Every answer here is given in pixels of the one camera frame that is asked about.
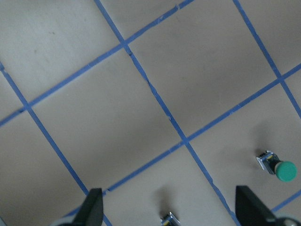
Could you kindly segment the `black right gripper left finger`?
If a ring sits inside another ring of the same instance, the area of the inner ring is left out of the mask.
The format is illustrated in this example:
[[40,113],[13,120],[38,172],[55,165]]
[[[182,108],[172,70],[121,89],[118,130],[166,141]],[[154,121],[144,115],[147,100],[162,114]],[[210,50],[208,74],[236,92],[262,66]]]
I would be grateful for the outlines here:
[[71,226],[101,226],[103,223],[103,193],[101,188],[93,188],[86,196]]

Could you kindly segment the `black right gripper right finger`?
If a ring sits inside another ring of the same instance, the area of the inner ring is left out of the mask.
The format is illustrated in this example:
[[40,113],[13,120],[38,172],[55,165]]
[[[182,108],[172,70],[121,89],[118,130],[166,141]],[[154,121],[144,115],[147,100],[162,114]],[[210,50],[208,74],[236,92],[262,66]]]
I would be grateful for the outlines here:
[[270,209],[248,186],[236,186],[235,214],[242,226],[281,226]]

